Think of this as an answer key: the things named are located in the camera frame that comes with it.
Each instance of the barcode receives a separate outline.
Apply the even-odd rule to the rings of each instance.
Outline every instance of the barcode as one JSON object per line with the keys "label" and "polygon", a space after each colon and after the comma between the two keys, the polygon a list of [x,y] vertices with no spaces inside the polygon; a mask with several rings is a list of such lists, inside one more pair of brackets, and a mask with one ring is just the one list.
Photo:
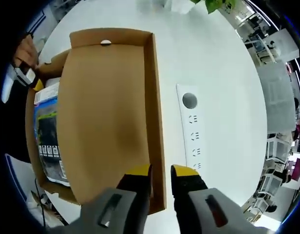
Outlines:
{"label": "barcode", "polygon": [[62,161],[61,161],[61,160],[59,161],[59,164],[60,164],[61,171],[62,171],[62,177],[63,177],[64,179],[66,179],[66,178],[67,178],[66,172],[65,172],[65,170],[64,170],[64,168],[63,168],[63,164],[62,164]]}

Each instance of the cardboard box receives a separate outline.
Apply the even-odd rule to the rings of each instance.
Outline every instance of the cardboard box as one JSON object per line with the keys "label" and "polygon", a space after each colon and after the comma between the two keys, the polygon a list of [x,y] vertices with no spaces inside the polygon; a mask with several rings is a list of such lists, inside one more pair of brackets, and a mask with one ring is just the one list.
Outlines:
{"label": "cardboard box", "polygon": [[[150,214],[166,207],[165,166],[154,34],[123,28],[70,34],[71,50],[39,68],[45,81],[61,77],[57,137],[71,189],[47,180],[35,144],[34,94],[26,105],[26,137],[38,182],[84,204],[124,173],[153,166]],[[101,41],[109,40],[110,45]]]}

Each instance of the power strip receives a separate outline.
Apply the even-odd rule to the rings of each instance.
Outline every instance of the power strip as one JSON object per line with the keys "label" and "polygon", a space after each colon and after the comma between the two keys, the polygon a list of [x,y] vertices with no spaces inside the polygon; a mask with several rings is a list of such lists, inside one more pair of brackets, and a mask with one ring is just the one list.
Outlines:
{"label": "power strip", "polygon": [[177,84],[176,88],[184,133],[187,167],[199,171],[202,159],[202,118],[198,111],[201,108],[198,88],[197,86],[181,84]]}

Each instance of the cardboard hole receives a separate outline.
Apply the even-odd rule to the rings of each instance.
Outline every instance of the cardboard hole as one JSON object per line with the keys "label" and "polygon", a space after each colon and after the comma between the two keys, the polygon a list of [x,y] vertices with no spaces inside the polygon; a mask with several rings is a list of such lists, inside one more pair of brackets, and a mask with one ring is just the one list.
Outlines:
{"label": "cardboard hole", "polygon": [[198,99],[197,97],[192,94],[192,93],[186,93],[183,95],[183,104],[188,108],[188,109],[193,109],[197,106],[198,104]]}
{"label": "cardboard hole", "polygon": [[100,44],[101,45],[111,45],[111,41],[109,41],[109,40],[102,40]]}

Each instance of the white table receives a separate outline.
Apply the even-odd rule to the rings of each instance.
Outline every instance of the white table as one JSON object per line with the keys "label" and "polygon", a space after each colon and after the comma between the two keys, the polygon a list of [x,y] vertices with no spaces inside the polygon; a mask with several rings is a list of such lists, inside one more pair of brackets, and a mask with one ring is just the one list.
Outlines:
{"label": "white table", "polygon": [[[170,185],[171,164],[186,164],[177,83],[198,85],[201,92],[201,177],[242,206],[261,176],[267,117],[254,63],[232,26],[218,11],[208,15],[204,1],[180,15],[148,0],[87,0],[58,24],[40,62],[69,49],[71,32],[99,27],[140,29],[156,37],[168,208],[148,217],[145,233],[179,232]],[[79,216],[79,206],[48,195],[68,222]]]}

